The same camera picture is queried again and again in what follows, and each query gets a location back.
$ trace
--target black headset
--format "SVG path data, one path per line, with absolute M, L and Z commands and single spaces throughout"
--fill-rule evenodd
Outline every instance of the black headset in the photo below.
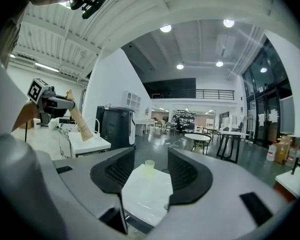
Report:
M 92 14 L 98 11 L 101 6 L 105 3 L 106 0 L 77 0 L 77 1 L 69 1 L 69 6 L 71 10 L 77 10 L 80 7 L 83 12 L 82 18 L 88 19 Z

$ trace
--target round ceiling light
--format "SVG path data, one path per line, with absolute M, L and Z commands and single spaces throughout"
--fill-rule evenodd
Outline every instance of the round ceiling light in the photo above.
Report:
M 218 61 L 215 65 L 217 67 L 222 67 L 224 65 L 224 63 L 222 61 Z
M 163 26 L 163 27 L 160 27 L 160 30 L 164 33 L 168 33 L 170 32 L 172 29 L 171 25 L 167 25 L 167 26 Z
M 176 66 L 176 68 L 178 69 L 178 70 L 183 70 L 184 69 L 184 65 L 182 65 L 182 64 L 179 64 L 179 65 L 177 65 Z
M 225 19 L 225 20 L 223 21 L 223 25 L 225 25 L 227 28 L 233 27 L 234 24 L 235 24 L 235 21 L 234 21 L 234 20 Z

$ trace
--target white ceiling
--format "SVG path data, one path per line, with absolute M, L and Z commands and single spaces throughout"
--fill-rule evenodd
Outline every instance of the white ceiling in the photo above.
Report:
M 155 30 L 123 47 L 140 79 L 146 82 L 180 78 L 227 78 L 250 42 L 256 28 L 236 22 L 204 19 L 174 24 L 164 33 Z M 217 67 L 217 61 L 223 67 Z M 176 68 L 184 64 L 184 69 Z
M 97 57 L 101 61 L 140 37 L 140 40 L 148 38 L 152 47 L 158 47 L 158 55 L 151 55 L 147 50 L 144 53 L 150 58 L 158 58 L 158 61 L 150 62 L 155 71 L 166 64 L 164 72 L 170 74 L 175 63 L 182 60 L 187 69 L 201 70 L 196 68 L 200 65 L 208 75 L 209 63 L 217 59 L 216 36 L 218 39 L 218 35 L 224 33 L 218 22 L 225 18 L 234 19 L 244 33 L 249 33 L 251 26 L 259 26 L 300 47 L 298 24 L 290 12 L 283 9 L 280 0 L 107 0 L 89 19 L 84 20 L 81 15 L 80 10 L 71 11 L 59 4 L 30 4 L 13 53 L 60 69 L 61 74 L 82 81 L 92 71 Z M 162 36 L 154 31 L 168 24 L 173 26 L 173 32 Z M 240 54 L 238 47 L 245 39 L 235 33 L 235 28 L 229 31 L 235 38 L 227 58 L 230 66 Z M 251 40 L 257 40 L 258 31 L 253 32 Z

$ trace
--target fluorescent light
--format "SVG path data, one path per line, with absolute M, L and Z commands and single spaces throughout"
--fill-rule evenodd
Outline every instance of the fluorescent light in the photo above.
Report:
M 220 68 L 224 65 L 224 63 L 222 61 L 218 61 L 215 65 Z
M 182 64 L 179 64 L 179 65 L 177 65 L 176 66 L 176 68 L 178 69 L 178 70 L 183 70 L 184 69 L 184 65 L 182 65 Z
M 58 69 L 55 69 L 55 68 L 53 68 L 53 67 L 49 67 L 49 66 L 46 66 L 46 65 L 42 65 L 42 64 L 40 64 L 40 63 L 34 63 L 35 65 L 37 65 L 38 67 L 41 67 L 41 68 L 45 68 L 45 69 L 47 69 L 47 70 L 52 70 L 52 71 L 55 71 L 55 72 L 59 72 L 59 70 Z
M 160 30 L 164 33 L 170 32 L 171 29 L 172 29 L 171 25 L 166 25 L 166 26 L 160 27 Z
M 62 6 L 64 6 L 65 8 L 68 8 L 68 9 L 71 10 L 71 8 L 70 8 L 69 6 L 66 5 L 67 2 L 59 2 L 58 4 L 59 4 L 59 5 L 62 5 Z
M 227 28 L 233 27 L 234 24 L 235 24 L 235 22 L 233 20 L 230 20 L 230 19 L 225 19 L 223 21 L 223 25 L 225 25 Z

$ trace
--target wooden stick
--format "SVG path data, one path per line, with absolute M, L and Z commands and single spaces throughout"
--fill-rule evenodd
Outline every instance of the wooden stick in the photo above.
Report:
M 66 99 L 73 101 L 75 103 L 74 94 L 72 90 L 69 90 L 66 92 Z M 82 117 L 81 112 L 79 111 L 77 105 L 74 105 L 74 108 L 69 109 L 70 114 L 72 118 L 77 122 L 78 124 L 78 130 L 81 134 L 82 140 L 85 142 L 93 137 L 93 134 L 91 133 L 90 129 L 88 128 L 84 118 Z

